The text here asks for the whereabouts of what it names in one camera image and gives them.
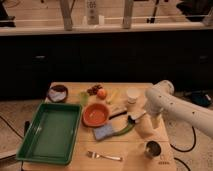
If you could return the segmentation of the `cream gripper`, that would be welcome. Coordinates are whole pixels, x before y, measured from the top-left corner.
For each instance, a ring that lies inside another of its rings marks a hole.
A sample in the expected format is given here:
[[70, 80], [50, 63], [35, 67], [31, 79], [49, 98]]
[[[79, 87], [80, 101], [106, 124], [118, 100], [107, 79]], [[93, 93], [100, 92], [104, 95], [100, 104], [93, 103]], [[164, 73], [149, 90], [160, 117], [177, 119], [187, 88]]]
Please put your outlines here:
[[157, 133], [157, 128], [160, 126], [161, 116], [150, 116], [144, 114], [140, 119], [136, 128], [138, 134], [142, 138], [153, 136]]

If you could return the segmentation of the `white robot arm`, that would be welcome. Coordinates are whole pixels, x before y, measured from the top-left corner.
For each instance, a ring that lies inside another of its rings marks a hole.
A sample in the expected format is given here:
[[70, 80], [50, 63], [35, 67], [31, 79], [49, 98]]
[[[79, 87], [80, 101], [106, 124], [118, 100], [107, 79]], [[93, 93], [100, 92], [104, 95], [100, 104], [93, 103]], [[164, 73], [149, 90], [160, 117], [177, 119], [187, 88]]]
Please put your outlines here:
[[213, 110], [175, 97], [174, 86], [169, 80], [162, 80], [147, 88], [145, 97], [142, 109], [150, 115], [154, 127], [157, 126], [159, 115], [166, 111], [213, 139]]

